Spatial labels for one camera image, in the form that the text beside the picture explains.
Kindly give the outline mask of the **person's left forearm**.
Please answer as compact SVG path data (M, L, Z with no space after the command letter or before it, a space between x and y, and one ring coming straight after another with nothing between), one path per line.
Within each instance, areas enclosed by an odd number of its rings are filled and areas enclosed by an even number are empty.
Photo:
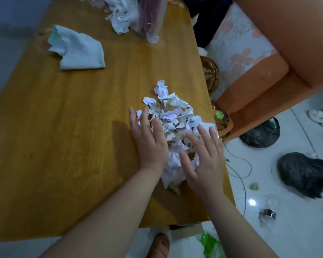
M162 171L141 168L40 258L125 258Z

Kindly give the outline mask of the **white folded cloth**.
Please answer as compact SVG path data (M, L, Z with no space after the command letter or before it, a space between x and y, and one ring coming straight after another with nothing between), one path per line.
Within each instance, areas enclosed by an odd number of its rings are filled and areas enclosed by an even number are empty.
M54 25L48 39L49 51L62 57L61 70L104 69L104 51L99 41L87 34Z

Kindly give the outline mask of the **dark navy clothing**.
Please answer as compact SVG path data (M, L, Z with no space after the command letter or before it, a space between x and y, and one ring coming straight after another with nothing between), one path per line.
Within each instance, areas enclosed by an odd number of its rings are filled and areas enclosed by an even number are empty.
M197 46L206 48L222 23L233 0L183 0L190 17L198 15L193 26Z

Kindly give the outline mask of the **clear plastic wrapper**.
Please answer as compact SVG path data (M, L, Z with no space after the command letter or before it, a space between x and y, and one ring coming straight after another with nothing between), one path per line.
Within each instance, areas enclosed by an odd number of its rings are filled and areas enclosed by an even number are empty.
M268 230L273 229L276 226L279 212L279 198L273 194L264 196L258 213L260 227Z

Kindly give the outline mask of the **brown cardboard piece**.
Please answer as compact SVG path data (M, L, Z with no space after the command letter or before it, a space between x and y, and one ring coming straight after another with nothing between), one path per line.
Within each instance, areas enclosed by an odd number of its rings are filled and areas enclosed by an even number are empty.
M188 225L170 225L171 236L173 241L201 235L204 233L202 223Z

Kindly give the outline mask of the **orange sofa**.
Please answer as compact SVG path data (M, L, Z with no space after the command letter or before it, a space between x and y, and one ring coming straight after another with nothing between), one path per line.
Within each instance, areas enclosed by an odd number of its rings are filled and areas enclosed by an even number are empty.
M323 0L234 0L276 48L233 83L216 106L239 137L323 89Z

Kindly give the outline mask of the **person's right forearm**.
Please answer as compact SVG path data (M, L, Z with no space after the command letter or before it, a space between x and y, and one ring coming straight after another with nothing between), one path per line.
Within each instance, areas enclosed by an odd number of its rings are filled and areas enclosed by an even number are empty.
M279 258L222 193L201 196L227 258Z

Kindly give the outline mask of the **clear plastic bag maroon contents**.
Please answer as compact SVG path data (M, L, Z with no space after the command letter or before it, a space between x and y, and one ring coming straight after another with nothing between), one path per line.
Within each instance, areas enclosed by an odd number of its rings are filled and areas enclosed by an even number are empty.
M137 20L132 25L135 32L151 44L157 44L163 26L168 0L137 0Z

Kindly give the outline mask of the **green plastic bag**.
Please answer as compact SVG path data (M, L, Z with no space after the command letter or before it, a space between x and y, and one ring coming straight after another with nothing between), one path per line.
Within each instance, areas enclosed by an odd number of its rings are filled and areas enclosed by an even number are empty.
M202 233L195 236L204 248L205 258L227 258L221 242L209 233Z

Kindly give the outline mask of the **person's right hand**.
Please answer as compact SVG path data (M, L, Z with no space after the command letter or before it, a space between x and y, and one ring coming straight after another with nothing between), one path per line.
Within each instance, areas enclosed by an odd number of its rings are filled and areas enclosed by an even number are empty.
M197 136L186 133L186 137L193 144L199 157L199 165L195 170L196 181L188 183L189 187L201 198L204 203L219 203L224 199L223 167L224 151L222 140L217 133L217 156L200 156L197 151L199 142L203 142Z

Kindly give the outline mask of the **floral pink white cushion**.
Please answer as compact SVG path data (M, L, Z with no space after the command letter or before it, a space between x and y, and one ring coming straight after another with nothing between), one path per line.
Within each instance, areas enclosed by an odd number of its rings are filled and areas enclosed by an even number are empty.
M220 85L212 94L214 100L254 65L277 54L276 48L236 2L230 5L206 50L219 68Z

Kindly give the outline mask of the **person's left hand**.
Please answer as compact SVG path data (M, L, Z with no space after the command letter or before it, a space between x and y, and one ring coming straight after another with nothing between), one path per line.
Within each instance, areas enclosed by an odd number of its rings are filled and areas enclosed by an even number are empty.
M168 161L168 144L167 141L155 141L148 116L149 107L145 106L139 119L139 135L133 135L133 138L138 147L141 169L154 171L160 178Z

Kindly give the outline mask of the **white crumpled cloth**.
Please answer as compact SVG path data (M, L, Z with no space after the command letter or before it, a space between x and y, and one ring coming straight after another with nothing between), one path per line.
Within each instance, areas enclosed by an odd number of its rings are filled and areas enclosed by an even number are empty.
M104 0L110 14L106 20L112 23L114 31L121 35L132 28L139 31L139 0Z

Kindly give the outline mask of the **pile of paper scraps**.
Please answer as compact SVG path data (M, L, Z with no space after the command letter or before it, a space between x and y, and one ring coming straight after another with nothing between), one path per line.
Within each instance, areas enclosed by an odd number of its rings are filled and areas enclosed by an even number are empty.
M194 169L199 165L199 156L192 142L186 137L191 133L202 140L198 132L201 125L207 133L209 128L216 129L214 123L203 122L201 116L195 115L190 104L180 99L175 93L169 93L164 80L160 80L154 88L157 99L145 97L143 103L149 107L148 119L158 119L163 127L168 143L168 162L161 175L161 182L166 190L181 195L180 185L186 180L181 167L179 152L185 152Z

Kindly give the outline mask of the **white shoe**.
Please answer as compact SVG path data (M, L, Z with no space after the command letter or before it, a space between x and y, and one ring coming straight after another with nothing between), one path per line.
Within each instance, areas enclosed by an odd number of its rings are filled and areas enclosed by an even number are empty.
M307 116L309 119L323 127L323 111L310 109L307 111Z

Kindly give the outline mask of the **black plastic bag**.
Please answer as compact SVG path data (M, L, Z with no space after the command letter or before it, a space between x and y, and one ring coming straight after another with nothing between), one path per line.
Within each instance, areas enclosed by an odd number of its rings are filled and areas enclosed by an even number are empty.
M286 186L308 198L322 198L323 159L310 158L299 152L287 153L277 160L277 171Z
M249 147L258 149L271 147L280 138L279 121L273 117L240 135L239 138Z

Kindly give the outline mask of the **brown wicker basket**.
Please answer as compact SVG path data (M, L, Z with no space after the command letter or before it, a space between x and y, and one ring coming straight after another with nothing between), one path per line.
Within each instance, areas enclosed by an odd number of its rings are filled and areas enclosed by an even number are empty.
M207 56L200 56L208 94L212 95L220 86L219 67Z

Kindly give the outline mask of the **clear crumpled plastic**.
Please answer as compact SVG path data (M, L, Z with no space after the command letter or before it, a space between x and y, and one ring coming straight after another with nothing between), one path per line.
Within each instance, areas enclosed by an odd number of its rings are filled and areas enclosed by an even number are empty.
M92 7L102 9L105 7L106 2L105 0L80 0L80 1L87 1Z

